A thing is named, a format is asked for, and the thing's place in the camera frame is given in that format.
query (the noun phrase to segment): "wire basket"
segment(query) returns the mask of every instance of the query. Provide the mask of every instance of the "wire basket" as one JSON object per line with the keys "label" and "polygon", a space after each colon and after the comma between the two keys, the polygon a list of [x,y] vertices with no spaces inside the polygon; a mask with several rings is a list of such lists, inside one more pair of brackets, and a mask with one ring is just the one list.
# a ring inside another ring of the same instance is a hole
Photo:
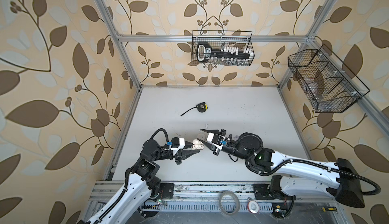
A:
{"label": "wire basket", "polygon": [[248,31],[192,31],[192,63],[250,66],[254,59]]}
{"label": "wire basket", "polygon": [[[331,62],[330,55],[340,61],[342,69]],[[342,113],[370,91],[325,44],[290,55],[288,66],[316,113]]]}

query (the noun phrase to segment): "black mounting plate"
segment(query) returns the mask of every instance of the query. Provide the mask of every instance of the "black mounting plate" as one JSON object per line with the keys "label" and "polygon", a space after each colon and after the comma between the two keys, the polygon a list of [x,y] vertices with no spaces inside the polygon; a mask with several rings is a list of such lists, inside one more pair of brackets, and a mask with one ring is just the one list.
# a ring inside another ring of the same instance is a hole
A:
{"label": "black mounting plate", "polygon": [[162,190],[161,199],[171,199],[174,193],[174,184],[173,183],[161,183],[160,189]]}

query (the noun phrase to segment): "ventilation grille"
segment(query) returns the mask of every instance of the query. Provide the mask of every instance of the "ventilation grille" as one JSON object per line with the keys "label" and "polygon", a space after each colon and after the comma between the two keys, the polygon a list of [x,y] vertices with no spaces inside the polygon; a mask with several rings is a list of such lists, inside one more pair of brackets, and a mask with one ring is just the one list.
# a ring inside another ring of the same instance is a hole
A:
{"label": "ventilation grille", "polygon": [[[273,212],[271,203],[258,203],[260,212]],[[223,208],[227,212],[235,209],[235,203],[222,202]],[[155,205],[155,202],[146,202],[142,206],[143,211],[164,211],[164,212],[220,212],[217,202],[168,202],[167,206]],[[247,205],[241,204],[239,212],[249,212]]]}

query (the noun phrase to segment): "metal rail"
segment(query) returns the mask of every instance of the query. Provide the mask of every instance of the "metal rail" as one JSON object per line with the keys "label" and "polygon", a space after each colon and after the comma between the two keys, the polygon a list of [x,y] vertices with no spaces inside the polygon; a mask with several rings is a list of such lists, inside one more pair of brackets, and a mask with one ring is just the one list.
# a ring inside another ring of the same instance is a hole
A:
{"label": "metal rail", "polygon": [[134,69],[134,67],[131,64],[131,61],[129,60],[129,56],[127,55],[126,49],[124,48],[123,44],[119,41],[117,32],[114,26],[114,23],[111,19],[111,16],[108,12],[107,7],[105,6],[104,0],[94,0],[97,6],[97,9],[99,10],[102,19],[104,20],[105,26],[108,29],[109,34],[111,35],[112,41],[114,42],[116,48],[118,49],[118,52],[123,59],[124,67],[126,67],[126,70],[129,73],[129,76],[132,78],[132,81],[134,83],[134,86],[137,90],[140,89],[140,83],[139,79],[137,77],[137,73]]}
{"label": "metal rail", "polygon": [[[191,42],[192,36],[186,35],[118,35],[120,42]],[[268,36],[253,35],[251,42],[306,42],[307,36]]]}

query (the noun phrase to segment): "black cable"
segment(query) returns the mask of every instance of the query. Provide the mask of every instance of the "black cable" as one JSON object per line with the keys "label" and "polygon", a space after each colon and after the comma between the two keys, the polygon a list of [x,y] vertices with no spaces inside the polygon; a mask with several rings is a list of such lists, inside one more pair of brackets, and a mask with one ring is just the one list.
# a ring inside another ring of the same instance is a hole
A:
{"label": "black cable", "polygon": [[276,216],[275,213],[274,213],[274,211],[273,211],[273,212],[272,212],[272,215],[273,215],[275,218],[279,218],[279,219],[284,219],[284,218],[286,218],[286,217],[290,214],[290,212],[292,211],[292,208],[293,208],[293,206],[294,206],[294,198],[295,198],[295,197],[296,197],[296,196],[293,196],[293,197],[292,197],[292,202],[291,202],[291,204],[290,204],[288,210],[285,212],[285,214],[281,214],[280,216]]}
{"label": "black cable", "polygon": [[235,142],[233,143],[230,143],[230,144],[226,144],[226,146],[228,147],[234,147],[236,146],[237,144],[239,144],[243,139],[247,138],[247,137],[254,137],[255,139],[257,139],[260,143],[260,146],[255,150],[256,153],[260,152],[263,148],[263,142],[262,142],[262,139],[257,136],[256,134],[251,134],[251,133],[245,133],[245,134],[242,134]]}
{"label": "black cable", "polygon": [[122,192],[120,193],[119,197],[111,204],[110,207],[108,207],[101,216],[99,216],[99,218],[97,220],[95,220],[95,222],[93,224],[98,224],[99,222],[101,222],[103,220],[103,218],[119,203],[119,201],[121,200],[121,198],[123,198],[124,194],[127,192],[127,186],[128,186],[128,178],[129,178],[129,175],[131,173],[131,170],[132,168],[127,168],[124,176],[125,176],[125,180],[124,180],[124,189],[122,190]]}
{"label": "black cable", "polygon": [[163,129],[163,128],[157,129],[157,130],[154,132],[154,134],[150,137],[150,139],[153,139],[154,136],[155,136],[158,132],[160,132],[160,131],[162,131],[162,132],[165,134],[166,143],[168,143],[168,142],[169,142],[168,133],[167,133],[166,130]]}
{"label": "black cable", "polygon": [[184,114],[186,114],[186,113],[189,112],[190,110],[195,109],[195,108],[197,108],[197,107],[192,107],[191,109],[187,110],[185,113],[181,114],[181,116],[184,115]]}
{"label": "black cable", "polygon": [[[250,160],[251,160],[254,156],[255,156],[255,155],[254,155],[254,153],[253,153],[253,154],[251,154],[251,155],[246,159],[246,162],[245,162],[246,168],[248,168],[250,171],[252,171],[253,173],[256,173],[256,174],[258,174],[258,175],[260,175],[260,176],[270,176],[270,175],[272,175],[273,173],[275,173],[276,171],[278,171],[282,166],[284,166],[284,165],[286,165],[286,164],[288,164],[288,163],[292,163],[292,162],[295,162],[295,163],[304,163],[304,164],[307,164],[307,165],[315,166],[315,167],[317,167],[317,168],[321,168],[321,169],[326,169],[326,170],[328,170],[328,167],[323,166],[323,165],[318,164],[318,163],[313,163],[313,162],[311,162],[311,161],[302,160],[302,159],[292,159],[292,160],[288,159],[288,160],[286,160],[286,161],[280,163],[278,166],[276,166],[275,168],[273,168],[273,170],[271,170],[271,171],[269,171],[269,172],[267,172],[267,173],[259,173],[258,171],[255,171],[254,169],[250,169],[249,163],[250,163]],[[333,171],[333,172],[336,172],[336,173],[339,173],[339,174],[345,174],[345,175],[347,175],[347,176],[349,176],[349,177],[352,177],[352,178],[356,178],[356,179],[362,180],[362,181],[364,181],[364,182],[366,182],[366,183],[369,183],[369,184],[371,184],[372,186],[374,186],[374,188],[375,188],[374,190],[372,190],[372,191],[363,191],[363,192],[362,192],[362,195],[375,195],[375,194],[379,194],[379,193],[381,192],[381,187],[380,187],[377,183],[373,182],[372,180],[370,180],[370,179],[368,179],[368,178],[365,178],[365,177],[362,177],[362,176],[360,176],[360,175],[356,175],[356,174],[353,174],[353,173],[345,172],[345,171],[342,171],[342,170],[339,170],[339,169],[336,169],[336,168],[330,168],[330,171]]]}
{"label": "black cable", "polygon": [[236,162],[238,161],[238,159],[239,159],[239,158],[236,158],[236,161],[234,161],[234,159],[232,159],[232,157],[231,157],[230,154],[228,154],[228,156],[230,157],[230,159],[231,159],[234,163],[236,163]]}

